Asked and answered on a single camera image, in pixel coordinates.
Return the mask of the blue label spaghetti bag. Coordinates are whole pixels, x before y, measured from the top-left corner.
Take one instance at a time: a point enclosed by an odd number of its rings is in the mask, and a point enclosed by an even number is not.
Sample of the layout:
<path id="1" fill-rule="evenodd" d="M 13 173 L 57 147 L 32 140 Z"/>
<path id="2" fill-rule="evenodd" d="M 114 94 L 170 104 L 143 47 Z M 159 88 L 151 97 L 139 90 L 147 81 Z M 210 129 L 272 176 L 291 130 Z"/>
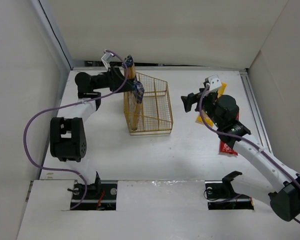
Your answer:
<path id="1" fill-rule="evenodd" d="M 138 80 L 133 82 L 133 86 L 134 91 L 131 94 L 131 107 L 129 109 L 130 127 L 133 131 L 136 131 L 138 129 L 145 89 L 143 84 Z"/>

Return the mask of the black label spaghetti bag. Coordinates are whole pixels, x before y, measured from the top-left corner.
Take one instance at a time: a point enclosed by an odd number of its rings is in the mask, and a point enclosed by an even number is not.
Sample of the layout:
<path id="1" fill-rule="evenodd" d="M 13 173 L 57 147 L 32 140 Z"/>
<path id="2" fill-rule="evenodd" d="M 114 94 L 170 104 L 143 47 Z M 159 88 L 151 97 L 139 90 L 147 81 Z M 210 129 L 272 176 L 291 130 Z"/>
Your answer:
<path id="1" fill-rule="evenodd" d="M 137 82 L 137 73 L 135 68 L 135 62 L 131 55 L 128 55 L 122 63 L 124 76 L 127 76 L 128 80 L 131 80 L 133 83 Z"/>

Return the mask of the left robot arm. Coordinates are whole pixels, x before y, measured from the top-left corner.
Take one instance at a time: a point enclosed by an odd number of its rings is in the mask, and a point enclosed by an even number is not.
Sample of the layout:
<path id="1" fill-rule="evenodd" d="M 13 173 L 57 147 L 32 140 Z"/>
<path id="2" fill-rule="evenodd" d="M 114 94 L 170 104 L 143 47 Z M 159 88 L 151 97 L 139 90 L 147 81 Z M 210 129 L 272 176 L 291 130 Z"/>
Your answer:
<path id="1" fill-rule="evenodd" d="M 70 107 L 66 116 L 54 117 L 50 121 L 50 154 L 81 173 L 86 180 L 86 183 L 75 184 L 72 192 L 78 196 L 101 192 L 97 171 L 84 159 L 88 148 L 84 123 L 101 105 L 102 94 L 99 89 L 108 88 L 112 93 L 132 92 L 136 89 L 135 67 L 125 66 L 123 69 L 121 72 L 117 67 L 110 67 L 98 75 L 77 73 L 74 81 L 78 104 Z"/>

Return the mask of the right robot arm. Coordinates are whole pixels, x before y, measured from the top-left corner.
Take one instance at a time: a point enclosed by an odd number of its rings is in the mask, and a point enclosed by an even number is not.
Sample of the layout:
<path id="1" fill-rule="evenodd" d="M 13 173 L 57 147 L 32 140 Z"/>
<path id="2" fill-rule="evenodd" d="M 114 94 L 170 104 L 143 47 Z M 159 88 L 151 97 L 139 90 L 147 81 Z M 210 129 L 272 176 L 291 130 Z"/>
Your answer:
<path id="1" fill-rule="evenodd" d="M 282 220 L 296 220 L 300 214 L 300 173 L 283 164 L 258 144 L 251 131 L 238 118 L 240 108 L 230 95 L 218 95 L 208 86 L 199 92 L 181 96 L 185 112 L 195 111 L 207 116 L 217 126 L 211 131 L 232 150 L 250 162 L 270 183 L 272 189 L 248 184 L 247 194 L 268 204 Z"/>

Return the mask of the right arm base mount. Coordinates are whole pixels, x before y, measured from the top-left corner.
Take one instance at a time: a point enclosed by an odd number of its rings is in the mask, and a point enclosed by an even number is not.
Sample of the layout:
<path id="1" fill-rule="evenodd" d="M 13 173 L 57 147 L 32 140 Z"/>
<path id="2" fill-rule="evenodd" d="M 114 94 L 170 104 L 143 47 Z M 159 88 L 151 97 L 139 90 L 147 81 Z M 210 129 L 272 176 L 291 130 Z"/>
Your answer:
<path id="1" fill-rule="evenodd" d="M 252 198 L 235 192 L 232 187 L 232 181 L 241 175 L 241 172 L 233 171 L 222 180 L 205 181 L 203 197 L 209 210 L 254 210 Z"/>

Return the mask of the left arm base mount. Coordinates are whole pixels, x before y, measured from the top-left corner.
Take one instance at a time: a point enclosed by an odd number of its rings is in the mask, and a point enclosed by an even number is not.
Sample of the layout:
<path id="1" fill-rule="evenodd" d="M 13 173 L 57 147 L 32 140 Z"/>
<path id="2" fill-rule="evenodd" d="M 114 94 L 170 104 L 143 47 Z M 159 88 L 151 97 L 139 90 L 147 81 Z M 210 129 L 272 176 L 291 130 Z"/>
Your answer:
<path id="1" fill-rule="evenodd" d="M 79 206 L 75 207 L 83 197 L 84 186 L 75 184 L 73 189 L 69 188 L 68 191 L 72 192 L 70 209 L 72 211 L 115 211 L 117 204 L 117 190 L 118 183 L 115 181 L 102 181 L 99 190 L 88 189 L 84 200 Z"/>

